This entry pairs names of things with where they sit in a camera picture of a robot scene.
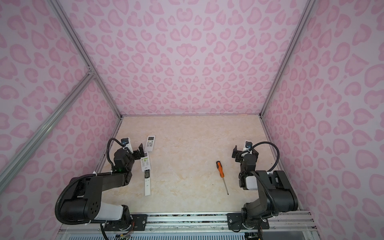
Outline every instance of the marble tabletop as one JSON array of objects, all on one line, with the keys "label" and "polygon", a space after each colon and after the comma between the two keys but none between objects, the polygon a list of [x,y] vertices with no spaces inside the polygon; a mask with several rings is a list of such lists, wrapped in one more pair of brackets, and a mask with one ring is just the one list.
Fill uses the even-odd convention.
[{"label": "marble tabletop", "polygon": [[[149,154],[151,195],[144,196],[144,172],[137,160],[129,185],[104,191],[103,202],[127,205],[130,212],[229,212],[258,198],[257,191],[239,187],[240,164],[231,158],[235,145],[242,150],[246,140],[267,141],[257,115],[125,117],[116,138],[130,137],[135,150],[148,135],[156,135]],[[118,148],[114,143],[111,159]],[[268,170],[274,163],[269,145],[256,150],[256,170]],[[229,195],[216,161],[223,166]],[[106,161],[102,171],[109,170]]]}]

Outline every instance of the remote control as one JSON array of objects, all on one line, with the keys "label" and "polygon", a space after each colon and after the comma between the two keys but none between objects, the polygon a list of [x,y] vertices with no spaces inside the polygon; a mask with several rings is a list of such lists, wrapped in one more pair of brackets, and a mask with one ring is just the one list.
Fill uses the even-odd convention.
[{"label": "remote control", "polygon": [[144,151],[146,152],[152,152],[153,151],[153,145],[155,144],[155,135],[149,135],[147,137],[147,143],[145,144]]},{"label": "remote control", "polygon": [[144,172],[144,194],[145,196],[149,196],[151,194],[151,179],[149,170],[145,170]]},{"label": "remote control", "polygon": [[141,163],[141,171],[142,172],[151,169],[151,163],[149,161],[149,154],[148,154],[148,152],[144,152],[144,157],[142,157],[140,159],[140,163]]}]

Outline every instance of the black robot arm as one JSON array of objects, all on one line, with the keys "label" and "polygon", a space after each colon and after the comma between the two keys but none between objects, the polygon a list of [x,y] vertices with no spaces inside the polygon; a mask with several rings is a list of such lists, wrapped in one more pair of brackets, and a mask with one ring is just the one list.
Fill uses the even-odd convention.
[{"label": "black robot arm", "polygon": [[110,172],[99,174],[94,172],[72,178],[64,188],[55,205],[55,215],[61,223],[76,225],[114,221],[123,229],[130,225],[131,217],[128,207],[102,203],[101,193],[128,185],[132,177],[133,163],[144,156],[144,151],[142,144],[139,150],[132,151],[128,138],[122,139],[122,143],[117,142],[124,147],[115,152],[115,165],[112,164]]},{"label": "black robot arm", "polygon": [[[268,171],[255,171],[259,153],[254,149],[261,144],[269,144],[276,149],[277,158]],[[241,209],[242,225],[245,228],[257,226],[259,238],[262,239],[260,224],[267,218],[277,216],[279,212],[296,211],[298,199],[284,171],[273,171],[277,165],[280,152],[271,142],[260,142],[252,145],[245,142],[244,150],[233,149],[232,158],[240,163],[239,186],[244,190],[257,190],[259,198],[245,203]]]},{"label": "black robot arm", "polygon": [[284,171],[274,171],[270,175],[266,171],[251,171],[251,174],[257,177],[259,198],[244,204],[242,215],[245,223],[297,210],[298,200]]}]

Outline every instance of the wire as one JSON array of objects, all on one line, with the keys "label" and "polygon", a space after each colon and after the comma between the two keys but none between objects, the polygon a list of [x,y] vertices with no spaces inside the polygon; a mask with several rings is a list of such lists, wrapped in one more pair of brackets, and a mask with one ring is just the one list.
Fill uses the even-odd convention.
[{"label": "wire", "polygon": [[262,228],[262,220],[259,219],[257,223],[257,237],[259,240],[263,240],[263,228]]},{"label": "wire", "polygon": [[107,153],[106,153],[107,154],[107,161],[111,165],[112,171],[114,171],[115,170],[115,166],[113,165],[113,163],[111,161],[111,158],[109,156],[109,148],[111,147],[112,141],[117,142],[122,147],[125,147],[125,145],[123,145],[121,142],[119,142],[116,138],[113,138],[113,137],[108,140],[108,143],[107,143]]},{"label": "wire", "polygon": [[271,204],[272,204],[272,207],[273,207],[273,210],[275,212],[275,215],[274,216],[278,216],[279,215],[279,210],[277,209],[277,206],[276,206],[276,202],[275,200],[273,199],[272,195],[271,195],[271,192],[269,191],[268,187],[265,185],[265,183],[262,181],[262,179],[260,178],[259,175],[256,174],[255,171],[251,171],[252,175],[254,175],[257,180],[259,180],[259,182],[261,183],[261,185],[263,186],[264,190],[265,190],[265,194],[267,195],[267,197],[269,198],[269,201],[271,201]]},{"label": "wire", "polygon": [[238,230],[233,230],[233,229],[231,229],[233,232],[240,232],[241,231],[241,226],[243,225],[243,219],[241,219],[241,221],[240,221],[240,228],[238,229]]},{"label": "wire", "polygon": [[103,224],[102,224],[102,223],[100,224],[100,230],[101,230],[101,234],[103,235],[104,239],[105,239],[105,240],[109,240],[109,238],[108,238],[107,235],[105,234],[105,230],[104,230],[104,227],[103,227]]},{"label": "wire", "polygon": [[[259,143],[256,143],[255,145],[253,145],[253,146],[251,147],[251,149],[249,149],[249,151],[253,150],[255,147],[257,147],[257,146],[259,146],[259,145],[261,145],[261,144],[269,144],[269,145],[272,145],[272,146],[276,149],[276,152],[277,152],[276,161],[275,161],[275,163],[273,164],[273,166],[267,171],[267,172],[271,172],[271,171],[277,166],[277,163],[279,162],[279,159],[280,159],[280,151],[279,151],[279,149],[277,148],[277,146],[276,146],[275,144],[273,144],[273,143],[271,143],[271,142],[266,142],[266,141],[265,141],[265,142],[259,142]],[[246,152],[248,152],[248,150],[245,150],[245,151],[239,153],[239,155],[241,156],[243,153],[246,153]]]},{"label": "wire", "polygon": [[[110,172],[104,172],[104,173],[99,173],[98,176],[104,176],[104,175],[111,175]],[[89,223],[89,220],[81,220],[81,221],[69,221],[69,220],[66,220],[64,219],[62,216],[61,216],[61,213],[60,213],[60,209],[62,207],[62,201],[63,201],[63,197],[64,195],[67,193],[67,191],[73,186],[75,185],[76,183],[78,183],[79,181],[87,178],[87,177],[94,177],[96,176],[96,174],[87,174],[87,175],[83,175],[81,177],[78,177],[76,178],[75,180],[73,180],[72,182],[70,182],[64,189],[63,191],[60,193],[59,197],[57,198],[57,201],[56,201],[56,204],[55,204],[55,216],[56,216],[56,219],[59,220],[59,222],[61,222],[62,224],[66,224],[66,225],[77,225],[77,224],[84,224],[84,223]]]}]

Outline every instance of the pink leopard print wall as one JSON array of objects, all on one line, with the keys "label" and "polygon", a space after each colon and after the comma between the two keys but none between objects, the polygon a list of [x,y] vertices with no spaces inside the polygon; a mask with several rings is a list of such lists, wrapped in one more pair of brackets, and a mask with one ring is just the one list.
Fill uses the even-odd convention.
[{"label": "pink leopard print wall", "polygon": [[384,238],[384,1],[322,0],[266,123],[323,240]]},{"label": "pink leopard print wall", "polygon": [[0,23],[2,172],[85,69],[44,0],[3,0]]},{"label": "pink leopard print wall", "polygon": [[62,0],[123,114],[258,113],[306,0]]},{"label": "pink leopard print wall", "polygon": [[0,195],[2,239],[54,239],[58,195],[72,177],[92,173],[117,122],[91,82]]}]

